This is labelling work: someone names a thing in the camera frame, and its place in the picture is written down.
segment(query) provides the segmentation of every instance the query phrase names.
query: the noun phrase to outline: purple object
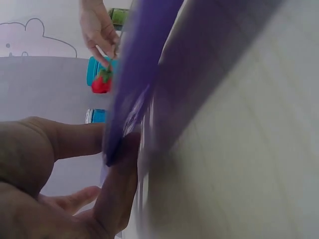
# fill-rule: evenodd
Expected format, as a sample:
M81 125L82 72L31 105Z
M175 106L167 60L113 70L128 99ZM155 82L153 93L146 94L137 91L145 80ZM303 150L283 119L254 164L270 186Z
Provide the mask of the purple object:
M122 138L143 119L163 46L182 3L183 0L142 0L134 12L115 76L110 123L104 135L103 158L107 166L113 164Z

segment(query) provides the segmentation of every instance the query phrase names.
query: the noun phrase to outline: blue container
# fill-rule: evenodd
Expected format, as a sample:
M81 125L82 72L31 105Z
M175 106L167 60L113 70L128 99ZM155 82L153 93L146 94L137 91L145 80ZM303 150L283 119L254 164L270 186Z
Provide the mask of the blue container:
M113 71L116 71L117 64L118 64L118 60L112 61ZM88 69L86 72L86 84L88 86L92 85L96 75L100 72L101 69L104 69L104 67L97 60L95 60L94 57L91 57L89 59Z
M107 121L107 111L101 109L88 109L85 123L105 123Z

